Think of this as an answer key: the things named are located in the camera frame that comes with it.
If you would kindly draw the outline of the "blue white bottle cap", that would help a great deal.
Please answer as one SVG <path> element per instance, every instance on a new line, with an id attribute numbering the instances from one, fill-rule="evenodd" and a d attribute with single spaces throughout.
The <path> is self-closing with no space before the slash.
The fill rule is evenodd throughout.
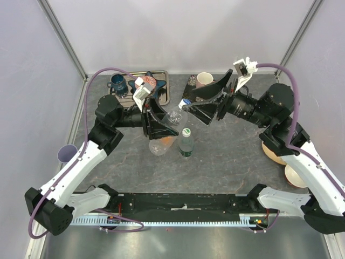
<path id="1" fill-rule="evenodd" d="M 190 100 L 188 100 L 188 99 L 182 99 L 181 101 L 180 101 L 180 103 L 178 104 L 178 107 L 180 108 L 180 109 L 182 109 L 182 107 L 184 106 L 184 105 L 189 105 L 189 104 L 191 104 L 191 101 Z"/>

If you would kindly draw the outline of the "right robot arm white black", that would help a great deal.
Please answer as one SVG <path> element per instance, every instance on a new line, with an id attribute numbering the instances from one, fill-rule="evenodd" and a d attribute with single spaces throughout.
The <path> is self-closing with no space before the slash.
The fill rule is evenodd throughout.
<path id="1" fill-rule="evenodd" d="M 343 232 L 344 186 L 323 164 L 304 128 L 293 123 L 292 89 L 275 83 L 260 98 L 254 98 L 246 86 L 237 87 L 231 75 L 228 70 L 211 84 L 187 85 L 183 96 L 190 104 L 186 111 L 206 125 L 226 114 L 257 125 L 262 143 L 295 170 L 309 189 L 307 194 L 297 194 L 258 184 L 247 195 L 248 209 L 255 213 L 264 208 L 291 213 L 323 234 Z"/>

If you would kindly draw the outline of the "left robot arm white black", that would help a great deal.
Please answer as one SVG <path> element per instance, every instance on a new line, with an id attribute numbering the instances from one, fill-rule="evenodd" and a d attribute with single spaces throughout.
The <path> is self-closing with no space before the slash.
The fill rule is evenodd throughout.
<path id="1" fill-rule="evenodd" d="M 59 235 L 79 216 L 97 209 L 106 212 L 117 209 L 117 192 L 106 184 L 82 194 L 74 191 L 92 169 L 115 150 L 123 138 L 120 127 L 141 127 L 151 140 L 178 135 L 178 130 L 163 120 L 166 111 L 151 97 L 145 99 L 143 108 L 124 108 L 114 95 L 108 94 L 98 101 L 95 115 L 94 126 L 86 131 L 83 145 L 65 167 L 39 189 L 26 191 L 31 238 L 37 238 L 32 232 L 33 222 L 52 235 Z"/>

